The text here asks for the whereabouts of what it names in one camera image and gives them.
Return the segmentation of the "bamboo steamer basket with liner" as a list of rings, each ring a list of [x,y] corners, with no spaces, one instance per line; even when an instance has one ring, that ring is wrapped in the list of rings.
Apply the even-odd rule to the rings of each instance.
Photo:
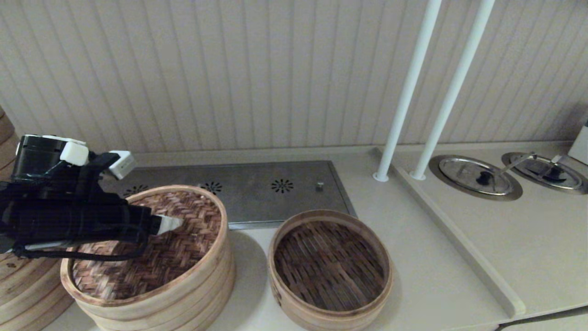
[[[221,229],[208,253],[175,280],[120,303],[105,304],[79,291],[70,262],[61,263],[62,285],[102,331],[203,331],[233,291],[237,268],[228,232]]]

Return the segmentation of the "perforated stainless steel steam plate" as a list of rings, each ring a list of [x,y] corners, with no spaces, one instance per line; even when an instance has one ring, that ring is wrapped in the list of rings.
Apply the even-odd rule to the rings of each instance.
[[[316,191],[323,182],[323,191]],[[105,191],[128,197],[171,185],[202,188],[227,210],[230,229],[277,228],[300,212],[335,210],[357,216],[331,161],[135,168],[122,180],[101,180]]]

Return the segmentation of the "white metal pole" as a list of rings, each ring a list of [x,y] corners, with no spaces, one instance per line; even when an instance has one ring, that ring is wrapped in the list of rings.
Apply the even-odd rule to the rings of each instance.
[[[373,178],[377,182],[384,183],[389,181],[388,172],[421,73],[422,65],[424,64],[424,59],[428,52],[428,47],[435,29],[435,23],[440,12],[442,1],[443,0],[428,0],[424,18],[420,25],[420,31],[418,32],[418,38],[414,46],[413,55],[399,96],[395,115],[391,122],[384,152],[382,153],[378,169],[373,174]]]
[[[468,74],[473,58],[476,55],[486,25],[491,17],[495,1],[496,0],[481,0],[480,2],[468,39],[466,40],[461,57],[458,61],[456,71],[454,71],[447,93],[443,99],[443,103],[441,103],[437,118],[432,126],[428,140],[424,145],[424,150],[418,159],[416,167],[410,172],[410,176],[415,180],[423,181],[426,179],[425,170],[432,158],[436,146],[438,145],[441,134],[447,125],[447,120],[449,119],[450,113],[458,98],[458,94],[464,84],[464,80]]]

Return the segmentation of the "white container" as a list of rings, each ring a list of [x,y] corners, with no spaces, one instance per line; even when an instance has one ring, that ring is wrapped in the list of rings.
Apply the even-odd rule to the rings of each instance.
[[[582,126],[567,155],[588,166],[588,120]]]

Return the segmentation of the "tall stack of bamboo steamers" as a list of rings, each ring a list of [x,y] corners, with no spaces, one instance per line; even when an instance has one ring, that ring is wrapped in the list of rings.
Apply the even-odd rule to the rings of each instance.
[[[0,107],[0,182],[10,181],[18,142]],[[58,260],[20,258],[0,250],[0,331],[41,331],[73,304],[59,269]]]

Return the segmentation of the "woven bamboo steamer lid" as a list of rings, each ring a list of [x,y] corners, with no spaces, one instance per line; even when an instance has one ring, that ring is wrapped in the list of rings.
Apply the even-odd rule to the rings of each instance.
[[[128,196],[127,201],[150,207],[153,214],[182,218],[183,224],[152,235],[138,258],[123,262],[63,259],[60,277],[65,291],[99,307],[178,299],[193,291],[228,247],[223,203],[208,190],[185,185],[151,188]]]

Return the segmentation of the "small bamboo steamer basket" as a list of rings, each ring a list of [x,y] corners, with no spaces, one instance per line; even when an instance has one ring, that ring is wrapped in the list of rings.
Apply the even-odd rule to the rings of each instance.
[[[309,210],[283,222],[267,268],[277,304],[308,331],[364,331],[394,284],[393,262],[376,233],[334,210]]]

